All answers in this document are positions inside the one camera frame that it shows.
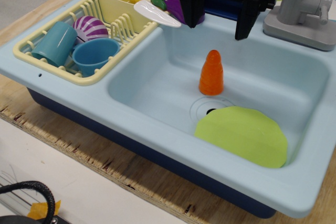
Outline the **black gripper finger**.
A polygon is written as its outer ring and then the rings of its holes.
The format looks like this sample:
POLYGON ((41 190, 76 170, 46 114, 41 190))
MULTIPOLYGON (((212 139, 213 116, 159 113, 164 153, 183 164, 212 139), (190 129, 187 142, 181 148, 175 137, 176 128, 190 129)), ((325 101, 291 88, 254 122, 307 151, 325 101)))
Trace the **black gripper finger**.
POLYGON ((237 18, 235 39, 243 40, 248 38, 262 7, 261 0, 244 0, 237 18))
POLYGON ((195 28, 205 18, 205 0, 180 0, 184 21, 190 28, 195 28))

